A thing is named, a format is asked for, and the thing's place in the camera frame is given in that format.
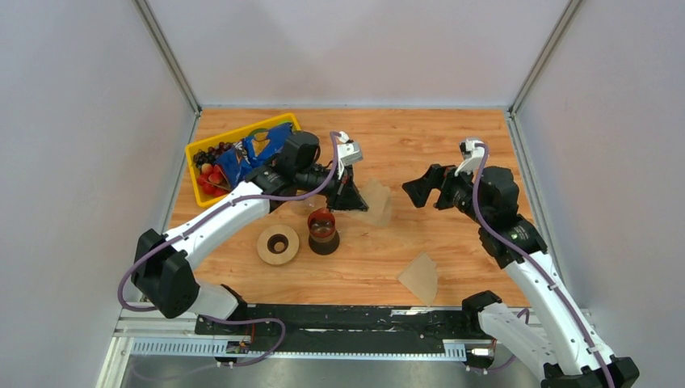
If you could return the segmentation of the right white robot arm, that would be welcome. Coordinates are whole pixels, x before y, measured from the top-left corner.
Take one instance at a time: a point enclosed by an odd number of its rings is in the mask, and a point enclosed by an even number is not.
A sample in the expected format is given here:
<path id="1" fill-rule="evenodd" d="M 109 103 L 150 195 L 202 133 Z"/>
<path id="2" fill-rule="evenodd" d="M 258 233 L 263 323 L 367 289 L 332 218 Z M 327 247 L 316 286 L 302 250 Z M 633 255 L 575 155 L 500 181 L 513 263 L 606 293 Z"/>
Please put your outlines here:
<path id="1" fill-rule="evenodd" d="M 464 332 L 500 340 L 534 373 L 542 387 L 631 387 L 640 376 L 630 357 L 618 357 L 570 297 L 536 227 L 519 213 L 519 186 L 511 170 L 486 167 L 476 178 L 457 167 L 433 164 L 402 184 L 414 207 L 439 190 L 438 210 L 458 209 L 479 225 L 486 252 L 519 286 L 544 330 L 516 318 L 493 292 L 462 301 Z"/>

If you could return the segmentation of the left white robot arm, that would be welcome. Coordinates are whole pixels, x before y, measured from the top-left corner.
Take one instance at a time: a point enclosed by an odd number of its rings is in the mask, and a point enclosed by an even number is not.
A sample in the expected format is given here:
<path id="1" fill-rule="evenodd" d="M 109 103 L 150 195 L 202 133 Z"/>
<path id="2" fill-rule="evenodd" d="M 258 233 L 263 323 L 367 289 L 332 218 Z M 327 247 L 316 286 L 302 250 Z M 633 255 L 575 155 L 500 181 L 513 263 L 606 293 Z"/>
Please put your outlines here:
<path id="1" fill-rule="evenodd" d="M 215 318 L 226 334 L 240 333 L 247 323 L 247 313 L 239 307 L 242 300 L 227 286 L 198 281 L 194 271 L 239 230 L 286 202 L 321 195 L 330 210 L 367 210 L 352 167 L 363 158 L 359 143 L 338 132 L 330 133 L 330 140 L 333 156 L 326 167 L 317 161 L 318 137 L 295 131 L 264 164 L 199 216 L 164 233 L 144 232 L 120 285 L 131 282 L 151 302 L 149 310 L 165 318 L 190 312 Z"/>

